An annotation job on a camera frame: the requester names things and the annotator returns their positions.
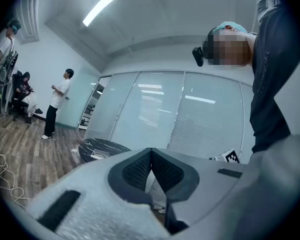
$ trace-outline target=white t-shirt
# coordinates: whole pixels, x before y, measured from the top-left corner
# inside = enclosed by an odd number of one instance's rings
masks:
[[[4,37],[0,42],[0,51],[2,52],[3,56],[0,60],[0,69],[5,62],[8,54],[11,52],[11,47],[14,45],[14,38],[12,38],[12,41],[8,37]]]
[[[70,89],[71,81],[70,79],[64,80],[60,86],[58,86],[58,89],[64,94],[61,96],[59,93],[56,92],[56,90],[53,91],[50,105],[54,107],[55,109],[60,109],[62,107],[62,104],[64,103],[67,93]]]

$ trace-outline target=wooden floor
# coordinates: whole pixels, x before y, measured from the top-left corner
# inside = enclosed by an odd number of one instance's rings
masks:
[[[15,186],[23,188],[29,199],[83,163],[79,153],[71,150],[78,149],[84,131],[56,126],[55,134],[43,140],[44,128],[45,122],[37,118],[27,124],[22,117],[14,122],[13,115],[0,114],[0,154],[6,156],[8,169],[15,173]],[[6,171],[4,178],[13,185],[11,173]],[[7,192],[5,198],[10,197],[7,190],[2,191]]]

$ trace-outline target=frosted glass panel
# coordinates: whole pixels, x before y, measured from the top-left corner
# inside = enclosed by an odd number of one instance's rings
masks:
[[[137,74],[137,72],[116,74],[111,77],[94,109],[85,139],[108,140],[110,138],[119,111]]]
[[[131,150],[167,148],[174,126],[182,73],[140,73],[110,140]]]
[[[199,158],[234,148],[243,133],[240,85],[222,77],[187,73],[168,149]]]
[[[244,130],[243,130],[243,141],[242,141],[242,152],[239,157],[240,163],[249,163],[252,155],[252,148],[255,145],[256,138],[254,136],[254,130],[250,123],[250,111],[251,102],[254,97],[252,87],[246,84],[241,84],[242,98],[244,106]]]

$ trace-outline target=ceiling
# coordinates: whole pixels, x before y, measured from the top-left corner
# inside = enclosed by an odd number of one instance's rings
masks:
[[[256,0],[114,0],[86,27],[99,0],[40,0],[39,16],[102,72],[116,56],[161,45],[200,44],[223,21],[252,30]]]

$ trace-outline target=round table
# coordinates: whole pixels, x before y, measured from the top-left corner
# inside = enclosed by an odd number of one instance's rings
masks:
[[[83,161],[87,163],[87,162],[95,161],[95,159],[91,157],[95,149],[108,152],[109,157],[123,152],[131,151],[129,148],[125,146],[101,138],[85,139],[83,142],[79,144],[78,151]]]

